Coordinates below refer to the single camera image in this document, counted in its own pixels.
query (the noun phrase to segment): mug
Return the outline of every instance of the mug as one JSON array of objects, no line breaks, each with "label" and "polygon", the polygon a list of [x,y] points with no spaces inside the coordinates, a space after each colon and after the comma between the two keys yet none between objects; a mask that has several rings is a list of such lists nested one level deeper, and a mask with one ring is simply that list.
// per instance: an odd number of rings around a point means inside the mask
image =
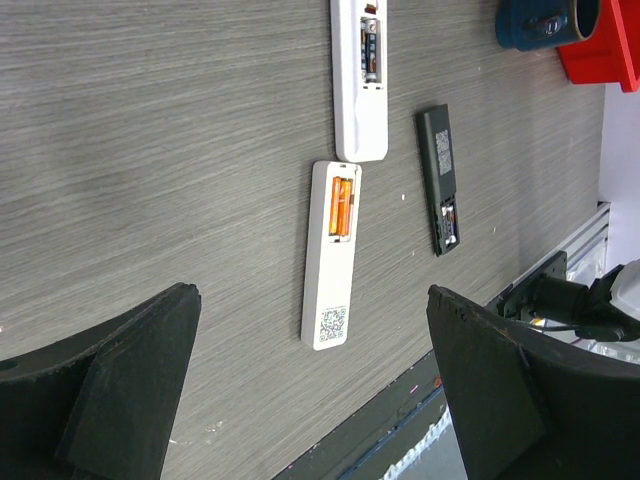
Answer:
[{"label": "mug", "polygon": [[521,52],[587,40],[600,18],[601,0],[502,0],[496,37]]}]

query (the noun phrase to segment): red bin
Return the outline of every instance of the red bin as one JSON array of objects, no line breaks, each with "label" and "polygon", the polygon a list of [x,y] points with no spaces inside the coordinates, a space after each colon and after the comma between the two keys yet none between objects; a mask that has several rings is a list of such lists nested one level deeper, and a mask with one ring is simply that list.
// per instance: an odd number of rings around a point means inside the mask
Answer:
[{"label": "red bin", "polygon": [[637,91],[640,1],[602,0],[600,21],[593,36],[560,47],[558,52],[572,83],[620,83],[623,92]]}]

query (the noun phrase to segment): white wall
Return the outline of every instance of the white wall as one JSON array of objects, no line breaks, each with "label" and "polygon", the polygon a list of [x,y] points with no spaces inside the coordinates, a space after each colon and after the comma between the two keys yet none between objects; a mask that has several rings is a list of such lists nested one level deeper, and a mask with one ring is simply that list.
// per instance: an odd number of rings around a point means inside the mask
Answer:
[{"label": "white wall", "polygon": [[607,85],[600,199],[611,202],[607,270],[640,258],[640,92]]}]

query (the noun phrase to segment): qr code sticker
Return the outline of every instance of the qr code sticker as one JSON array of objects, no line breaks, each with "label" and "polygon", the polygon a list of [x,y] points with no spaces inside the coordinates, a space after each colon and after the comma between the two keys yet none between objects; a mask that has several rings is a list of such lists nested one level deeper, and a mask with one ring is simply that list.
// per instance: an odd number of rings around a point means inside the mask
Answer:
[{"label": "qr code sticker", "polygon": [[449,130],[436,133],[436,149],[438,150],[438,167],[440,176],[451,171],[451,145],[449,144]]},{"label": "qr code sticker", "polygon": [[345,319],[347,307],[328,308],[322,312],[320,320],[320,341],[328,342],[336,338],[343,338],[345,334]]}]

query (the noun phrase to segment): gray wooden tabletop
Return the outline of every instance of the gray wooden tabletop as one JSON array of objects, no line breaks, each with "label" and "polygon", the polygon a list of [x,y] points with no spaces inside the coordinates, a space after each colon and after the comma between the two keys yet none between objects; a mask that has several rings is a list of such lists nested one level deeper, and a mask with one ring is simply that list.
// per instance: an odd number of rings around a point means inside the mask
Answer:
[{"label": "gray wooden tabletop", "polygon": [[[501,50],[495,1],[394,0],[390,149],[363,166],[347,343],[299,341],[328,1],[2,0],[0,359],[177,281],[203,311],[163,478],[268,479],[595,212],[604,90]],[[462,245],[432,253],[413,114],[448,103]]]}]

